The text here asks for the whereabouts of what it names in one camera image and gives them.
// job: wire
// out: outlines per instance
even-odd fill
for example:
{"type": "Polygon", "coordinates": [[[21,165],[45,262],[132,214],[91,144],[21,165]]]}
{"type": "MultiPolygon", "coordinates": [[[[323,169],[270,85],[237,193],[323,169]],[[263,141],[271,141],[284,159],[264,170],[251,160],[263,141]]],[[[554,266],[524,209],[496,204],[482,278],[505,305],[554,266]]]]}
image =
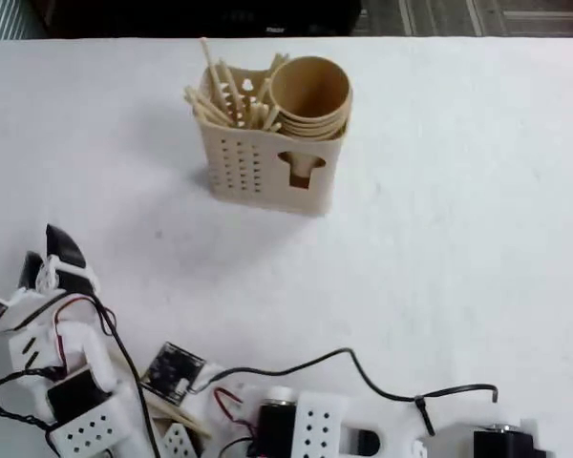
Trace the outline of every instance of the wire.
{"type": "Polygon", "coordinates": [[[225,453],[232,448],[233,446],[235,446],[236,444],[240,444],[242,442],[253,442],[255,439],[253,437],[241,437],[240,439],[236,439],[235,441],[231,441],[229,444],[227,444],[225,447],[221,448],[221,451],[219,452],[219,458],[223,458],[223,455],[225,455],[225,453]]]}
{"type": "Polygon", "coordinates": [[[146,427],[147,435],[149,436],[149,441],[151,442],[151,447],[153,448],[153,454],[155,455],[155,458],[161,458],[161,454],[159,453],[159,447],[157,445],[157,441],[155,440],[155,433],[153,432],[151,415],[149,414],[149,408],[146,405],[146,401],[144,400],[144,393],[142,392],[142,383],[140,381],[138,371],[136,370],[136,365],[134,364],[134,361],[132,361],[132,357],[130,356],[130,354],[127,352],[127,349],[123,344],[123,341],[119,337],[115,324],[111,322],[108,316],[108,312],[106,311],[106,307],[104,307],[99,297],[96,296],[95,294],[92,294],[90,297],[93,300],[94,307],[97,310],[97,314],[106,320],[106,324],[111,330],[113,339],[115,339],[115,342],[117,343],[119,350],[123,354],[123,358],[125,358],[125,361],[127,362],[127,365],[129,366],[132,375],[134,376],[134,381],[136,383],[136,391],[138,392],[138,397],[140,399],[142,416],[144,417],[144,425],[146,427]]]}
{"type": "Polygon", "coordinates": [[[189,392],[192,394],[200,393],[200,392],[204,391],[205,389],[207,389],[212,384],[218,382],[219,380],[224,379],[225,377],[233,375],[233,374],[256,374],[256,375],[263,375],[266,377],[284,377],[286,375],[292,374],[293,372],[298,372],[302,369],[306,369],[308,367],[312,367],[313,365],[317,365],[319,363],[322,363],[322,362],[328,360],[329,358],[332,358],[334,356],[337,356],[337,355],[340,355],[343,353],[350,355],[352,362],[354,363],[354,366],[356,367],[356,370],[358,371],[359,375],[361,376],[361,378],[363,379],[365,384],[369,388],[371,388],[371,390],[373,390],[377,395],[379,395],[385,399],[388,399],[390,401],[395,401],[398,403],[415,404],[415,406],[420,411],[420,414],[422,415],[422,418],[423,418],[423,421],[424,421],[425,426],[427,428],[427,431],[429,432],[429,435],[431,435],[431,436],[435,436],[435,430],[433,428],[433,424],[431,423],[431,419],[430,419],[429,414],[427,412],[426,403],[424,402],[424,398],[440,398],[443,396],[450,396],[452,394],[464,393],[464,392],[468,392],[468,391],[487,390],[487,391],[492,391],[493,403],[496,403],[499,400],[499,389],[494,385],[488,385],[488,384],[452,386],[450,388],[440,389],[438,391],[432,391],[430,393],[427,393],[427,394],[424,394],[421,396],[400,396],[397,394],[389,393],[387,391],[382,390],[380,387],[378,387],[370,379],[370,377],[365,372],[365,369],[363,369],[363,366],[361,365],[358,358],[356,357],[356,354],[354,353],[354,350],[352,348],[338,348],[336,350],[331,351],[330,353],[327,353],[326,355],[323,355],[319,358],[316,358],[315,360],[309,361],[307,363],[299,364],[299,365],[296,365],[290,369],[285,369],[285,370],[261,370],[261,369],[256,369],[254,367],[233,367],[231,369],[224,370],[224,371],[219,372],[218,374],[214,375],[213,377],[210,378],[210,380],[208,382],[206,382],[200,388],[197,388],[197,389],[190,388],[189,392]]]}
{"type": "Polygon", "coordinates": [[[28,315],[17,326],[12,327],[11,329],[1,330],[0,336],[8,335],[8,334],[12,334],[14,332],[20,331],[21,329],[26,327],[28,324],[33,322],[35,319],[37,319],[40,315],[42,315],[42,313],[45,312],[45,310],[49,309],[52,305],[54,305],[55,303],[61,301],[62,299],[66,298],[67,296],[70,296],[72,294],[73,293],[71,293],[70,291],[65,291],[63,293],[58,294],[57,296],[53,296],[51,299],[49,299],[48,301],[43,303],[40,307],[38,307],[36,310],[34,310],[30,315],[28,315]]]}
{"type": "MultiPolygon", "coordinates": [[[[62,367],[54,367],[54,366],[43,367],[40,369],[18,370],[0,379],[0,386],[13,380],[17,380],[22,377],[32,376],[32,375],[44,377],[46,379],[51,380],[52,382],[57,382],[58,380],[61,380],[63,378],[64,372],[62,367]]],[[[33,415],[20,415],[18,413],[12,413],[2,408],[2,406],[0,406],[0,417],[9,418],[17,422],[26,423],[34,427],[39,427],[43,431],[51,430],[51,426],[49,424],[34,417],[33,415]]]]}
{"type": "Polygon", "coordinates": [[[248,429],[248,432],[250,433],[250,435],[255,437],[256,434],[255,434],[254,426],[251,425],[250,422],[248,422],[247,420],[241,420],[241,419],[235,418],[231,414],[231,412],[227,409],[227,407],[225,407],[225,405],[223,404],[223,400],[221,399],[221,395],[226,396],[227,398],[231,399],[233,402],[235,402],[237,404],[242,404],[243,403],[242,399],[240,399],[238,396],[233,394],[231,391],[226,390],[225,388],[221,388],[221,387],[214,388],[214,399],[217,401],[217,404],[219,405],[219,408],[221,409],[221,411],[223,412],[225,417],[227,417],[231,423],[234,423],[236,425],[240,425],[241,427],[246,427],[248,429]]]}

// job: paper cup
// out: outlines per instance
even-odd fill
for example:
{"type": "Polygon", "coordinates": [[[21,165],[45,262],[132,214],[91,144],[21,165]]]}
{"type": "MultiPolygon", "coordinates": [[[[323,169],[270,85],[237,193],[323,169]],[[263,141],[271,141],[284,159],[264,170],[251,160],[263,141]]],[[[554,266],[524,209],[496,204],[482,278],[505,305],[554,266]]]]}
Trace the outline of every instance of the paper cup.
{"type": "Polygon", "coordinates": [[[331,122],[350,108],[351,87],[346,73],[330,60],[299,57],[276,70],[269,97],[285,120],[314,125],[331,122]]]}

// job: red wire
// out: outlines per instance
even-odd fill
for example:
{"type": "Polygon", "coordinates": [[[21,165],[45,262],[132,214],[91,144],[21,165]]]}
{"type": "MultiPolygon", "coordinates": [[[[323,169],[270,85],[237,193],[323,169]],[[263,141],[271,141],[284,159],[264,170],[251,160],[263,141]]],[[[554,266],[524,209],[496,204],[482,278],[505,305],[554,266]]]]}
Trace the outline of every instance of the red wire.
{"type": "Polygon", "coordinates": [[[214,399],[217,401],[217,404],[219,405],[219,408],[223,411],[223,414],[225,415],[225,417],[227,417],[231,423],[234,423],[236,425],[240,425],[242,427],[247,427],[248,432],[250,432],[250,435],[254,436],[255,435],[254,426],[252,424],[250,424],[250,422],[248,422],[247,420],[240,420],[240,419],[234,418],[234,416],[231,414],[231,412],[229,412],[229,410],[227,410],[227,407],[225,407],[225,405],[223,404],[223,400],[221,399],[220,395],[227,396],[229,399],[231,399],[233,402],[235,402],[237,404],[241,404],[242,399],[240,399],[238,396],[233,394],[231,391],[227,391],[225,388],[221,388],[221,387],[214,388],[214,399]]]}

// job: black cable tie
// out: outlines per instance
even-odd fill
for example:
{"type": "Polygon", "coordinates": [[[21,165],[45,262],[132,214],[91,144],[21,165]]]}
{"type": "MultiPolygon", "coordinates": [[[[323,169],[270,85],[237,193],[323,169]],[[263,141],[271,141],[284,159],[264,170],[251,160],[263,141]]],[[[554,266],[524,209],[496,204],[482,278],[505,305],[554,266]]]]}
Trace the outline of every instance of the black cable tie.
{"type": "Polygon", "coordinates": [[[430,436],[435,436],[435,429],[433,428],[433,423],[431,423],[429,412],[427,412],[427,402],[424,400],[424,396],[414,396],[414,404],[420,412],[420,415],[422,415],[422,420],[424,421],[424,426],[427,427],[427,432],[430,436]]]}

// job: black cable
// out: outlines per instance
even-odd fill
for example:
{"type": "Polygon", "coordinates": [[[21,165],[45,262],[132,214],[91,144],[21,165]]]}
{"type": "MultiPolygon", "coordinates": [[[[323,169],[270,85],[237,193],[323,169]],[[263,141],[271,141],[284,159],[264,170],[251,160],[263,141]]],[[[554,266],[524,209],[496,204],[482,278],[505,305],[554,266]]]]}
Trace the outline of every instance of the black cable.
{"type": "Polygon", "coordinates": [[[286,375],[292,374],[293,372],[297,372],[297,371],[300,371],[302,369],[306,369],[308,367],[311,367],[313,365],[317,365],[319,363],[322,363],[323,361],[326,361],[329,358],[340,355],[342,353],[347,353],[350,355],[352,362],[354,363],[354,366],[356,367],[356,370],[358,371],[359,375],[361,376],[361,378],[363,379],[365,384],[369,388],[371,388],[377,395],[379,395],[383,398],[386,398],[390,401],[395,401],[398,403],[415,404],[416,408],[418,408],[420,414],[422,415],[422,419],[425,423],[425,427],[427,428],[427,431],[429,432],[429,435],[431,435],[431,436],[435,436],[435,430],[433,428],[433,424],[432,424],[431,419],[429,417],[429,413],[427,412],[426,403],[424,401],[424,398],[440,398],[442,396],[449,396],[452,394],[464,393],[467,391],[488,390],[488,391],[493,392],[493,403],[496,403],[499,400],[499,389],[494,385],[488,385],[488,384],[452,386],[450,388],[440,389],[438,391],[432,391],[430,393],[423,394],[421,396],[400,396],[397,394],[389,393],[387,391],[384,391],[383,389],[380,389],[370,379],[370,377],[365,372],[365,369],[363,369],[363,366],[361,365],[358,358],[356,357],[356,354],[354,353],[354,350],[352,348],[338,348],[337,350],[333,350],[324,356],[316,358],[315,360],[309,361],[307,363],[299,364],[299,365],[296,365],[290,369],[285,369],[285,370],[261,370],[261,369],[256,369],[254,367],[233,367],[231,369],[224,370],[224,371],[219,372],[218,374],[214,375],[213,377],[210,378],[210,380],[208,382],[206,382],[205,385],[202,385],[200,388],[197,388],[197,389],[189,388],[189,392],[192,394],[200,393],[200,392],[204,391],[205,389],[207,389],[212,384],[214,384],[214,383],[218,382],[219,380],[222,380],[225,377],[228,377],[232,374],[256,374],[256,375],[263,375],[263,376],[267,376],[267,377],[284,377],[286,375]]]}
{"type": "Polygon", "coordinates": [[[236,439],[235,441],[231,441],[225,447],[221,448],[221,451],[219,452],[219,458],[223,458],[223,455],[225,455],[225,452],[228,451],[233,446],[235,446],[236,444],[240,444],[242,442],[252,442],[252,441],[254,441],[254,439],[252,437],[241,437],[240,439],[236,439]]]}
{"type": "MultiPolygon", "coordinates": [[[[13,380],[20,379],[22,377],[36,375],[40,377],[44,377],[46,379],[51,380],[52,382],[57,382],[58,380],[63,379],[64,373],[62,367],[43,367],[40,369],[24,369],[18,370],[13,372],[12,374],[7,375],[0,379],[0,386],[7,382],[11,382],[13,380]]],[[[39,427],[43,431],[47,432],[51,430],[51,426],[42,420],[34,417],[33,415],[20,415],[18,413],[12,413],[0,406],[0,417],[9,418],[11,420],[15,420],[17,422],[26,423],[28,425],[32,425],[34,427],[39,427]]]]}
{"type": "MultiPolygon", "coordinates": [[[[115,312],[112,311],[112,310],[111,310],[110,308],[108,308],[107,306],[104,306],[104,308],[106,309],[106,311],[108,312],[108,314],[111,316],[111,320],[112,320],[112,322],[113,322],[113,327],[114,327],[114,328],[117,328],[117,315],[115,315],[115,312]]],[[[105,336],[107,336],[107,337],[113,337],[113,334],[110,333],[110,332],[108,332],[108,331],[106,330],[105,319],[104,319],[104,317],[102,317],[101,315],[100,315],[100,317],[99,317],[99,325],[101,326],[101,328],[102,328],[102,333],[103,333],[105,336]]]]}
{"type": "Polygon", "coordinates": [[[71,293],[69,291],[64,291],[63,293],[60,293],[57,296],[53,296],[51,299],[49,299],[48,301],[43,303],[40,307],[38,307],[36,310],[34,310],[30,315],[28,315],[20,324],[18,324],[17,326],[15,326],[11,329],[3,329],[0,331],[0,334],[3,334],[3,333],[6,334],[6,333],[15,332],[15,331],[19,331],[19,330],[23,329],[28,324],[30,324],[35,319],[37,319],[40,315],[42,315],[42,313],[45,312],[46,310],[48,310],[52,305],[61,301],[65,297],[70,296],[71,294],[73,294],[73,293],[71,293]]]}
{"type": "Polygon", "coordinates": [[[132,357],[127,352],[127,349],[125,348],[125,345],[123,344],[123,341],[119,337],[118,332],[117,332],[117,328],[115,327],[115,324],[113,322],[111,322],[111,320],[108,316],[108,313],[106,311],[106,307],[104,307],[104,305],[102,304],[102,301],[95,294],[92,294],[90,297],[92,299],[92,302],[94,303],[94,307],[97,310],[98,315],[100,315],[101,317],[103,317],[106,320],[106,324],[108,325],[108,327],[111,330],[111,333],[113,335],[113,339],[115,339],[115,342],[117,343],[119,350],[123,354],[123,358],[125,358],[125,361],[127,362],[127,365],[129,366],[129,368],[132,372],[132,375],[134,376],[134,381],[136,383],[136,391],[138,392],[138,397],[140,399],[140,406],[142,408],[142,416],[144,417],[144,425],[146,427],[147,435],[149,436],[149,441],[151,441],[151,447],[153,448],[153,454],[155,455],[155,458],[161,458],[161,454],[159,453],[159,447],[157,445],[157,441],[155,440],[155,434],[153,433],[153,425],[151,422],[151,415],[149,414],[148,406],[146,405],[146,401],[144,400],[144,393],[142,391],[142,383],[140,381],[138,371],[136,370],[136,365],[134,364],[134,361],[132,361],[132,357]]]}

